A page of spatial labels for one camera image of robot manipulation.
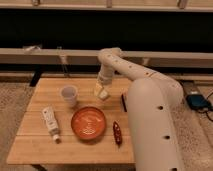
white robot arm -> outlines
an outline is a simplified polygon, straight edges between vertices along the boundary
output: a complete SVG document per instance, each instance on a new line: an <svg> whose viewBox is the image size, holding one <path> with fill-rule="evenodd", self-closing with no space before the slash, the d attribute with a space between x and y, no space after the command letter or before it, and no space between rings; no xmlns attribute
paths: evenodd
<svg viewBox="0 0 213 171"><path fill-rule="evenodd" d="M98 82L110 84L115 70L133 81L126 105L136 170L184 171L170 112L182 101L181 85L121 56L119 48L100 51Z"/></svg>

wooden table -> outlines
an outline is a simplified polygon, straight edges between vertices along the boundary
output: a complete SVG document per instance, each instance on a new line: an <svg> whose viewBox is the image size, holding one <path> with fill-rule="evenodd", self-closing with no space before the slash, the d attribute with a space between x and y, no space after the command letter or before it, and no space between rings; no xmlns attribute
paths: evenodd
<svg viewBox="0 0 213 171"><path fill-rule="evenodd" d="M111 97L101 101L93 95L96 79L93 78L42 78L40 79L19 127L7 158L8 164L133 164L127 113L120 100L130 81L113 80ZM72 84L78 87L78 105L72 109L60 97L60 89ZM60 144L49 135L41 111L52 106L61 130ZM70 121L77 109L94 106L101 109L107 120L104 136L99 141L81 142L73 133ZM115 144L112 124L117 121L123 134L120 148Z"/></svg>

black cable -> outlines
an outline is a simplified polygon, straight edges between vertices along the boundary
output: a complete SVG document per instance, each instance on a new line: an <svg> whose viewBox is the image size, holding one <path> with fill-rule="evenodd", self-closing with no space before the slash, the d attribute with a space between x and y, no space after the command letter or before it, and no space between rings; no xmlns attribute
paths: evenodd
<svg viewBox="0 0 213 171"><path fill-rule="evenodd" d="M211 96L213 95L213 92L211 92L207 97L206 97L206 100L208 100ZM206 117L211 121L213 122L213 119L209 116L209 111L206 111Z"/></svg>
<svg viewBox="0 0 213 171"><path fill-rule="evenodd" d="M213 119L209 116L209 112L206 112L206 117L207 117L211 122L213 122Z"/></svg>
<svg viewBox="0 0 213 171"><path fill-rule="evenodd" d="M211 92L211 93L206 97L206 99L208 100L212 95L213 95L213 92Z"/></svg>
<svg viewBox="0 0 213 171"><path fill-rule="evenodd" d="M213 95L213 92L211 92L207 97L206 100L208 100L211 96ZM211 106L211 109L209 108L205 108L202 110L196 110L196 112L200 113L200 114L206 114L206 117L208 118L209 121L213 122L213 119L209 116L209 111L213 111L213 106Z"/></svg>

paper cup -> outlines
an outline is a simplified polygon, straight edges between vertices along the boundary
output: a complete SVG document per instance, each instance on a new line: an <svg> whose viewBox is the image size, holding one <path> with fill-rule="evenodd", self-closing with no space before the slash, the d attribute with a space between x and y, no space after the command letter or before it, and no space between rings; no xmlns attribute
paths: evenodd
<svg viewBox="0 0 213 171"><path fill-rule="evenodd" d="M67 85L61 89L61 96L70 107L74 107L77 104L78 89L73 85Z"/></svg>

cup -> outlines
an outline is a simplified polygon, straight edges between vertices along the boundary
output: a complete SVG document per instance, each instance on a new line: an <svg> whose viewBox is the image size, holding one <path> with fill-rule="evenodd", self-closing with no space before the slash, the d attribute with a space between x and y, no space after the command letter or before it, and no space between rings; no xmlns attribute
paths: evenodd
<svg viewBox="0 0 213 171"><path fill-rule="evenodd" d="M61 89L61 96L70 107L74 107L77 104L78 89L73 85L67 85Z"/></svg>

